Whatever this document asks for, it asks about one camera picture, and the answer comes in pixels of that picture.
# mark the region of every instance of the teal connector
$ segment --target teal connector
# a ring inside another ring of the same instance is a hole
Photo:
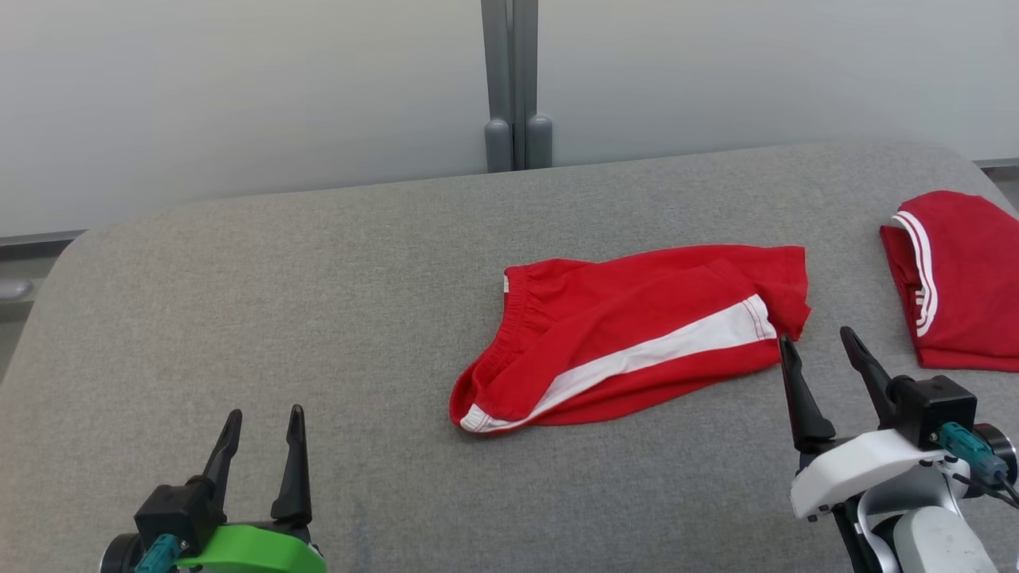
[[[135,573],[169,573],[180,558],[180,542],[169,533],[156,537],[142,562],[135,567]]]
[[[986,485],[994,485],[1009,473],[1005,460],[995,456],[985,441],[955,422],[942,426],[937,442],[956,458],[969,464],[970,471]]]

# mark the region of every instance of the gray fabric surface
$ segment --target gray fabric surface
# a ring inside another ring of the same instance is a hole
[[[508,265],[802,244],[805,372],[841,434],[873,429],[838,327],[890,372],[928,373],[877,226],[945,188],[1011,211],[952,152],[863,142],[231,199],[90,231],[0,384],[0,570],[94,571],[154,486],[201,471],[235,407],[227,513],[267,517],[301,403],[331,572],[849,571],[830,520],[793,518],[777,368],[496,438],[454,429],[448,393],[495,332]],[[951,375],[1019,437],[1019,375]],[[964,511],[1014,564],[1014,510]]]

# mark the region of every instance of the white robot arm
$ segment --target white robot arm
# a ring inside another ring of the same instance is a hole
[[[879,426],[836,439],[803,378],[796,348],[780,340],[800,452],[790,491],[796,517],[813,522],[832,514],[856,573],[995,573],[958,502],[989,494],[1019,509],[1012,444],[994,426],[973,423],[976,397],[950,378],[892,379],[851,328],[841,334]]]

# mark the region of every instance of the red clothing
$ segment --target red clothing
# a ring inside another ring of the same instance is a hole
[[[920,366],[1019,372],[1019,220],[954,191],[893,219],[880,237]]]
[[[552,259],[505,279],[502,324],[449,400],[469,431],[618,418],[767,368],[810,312],[801,247]]]

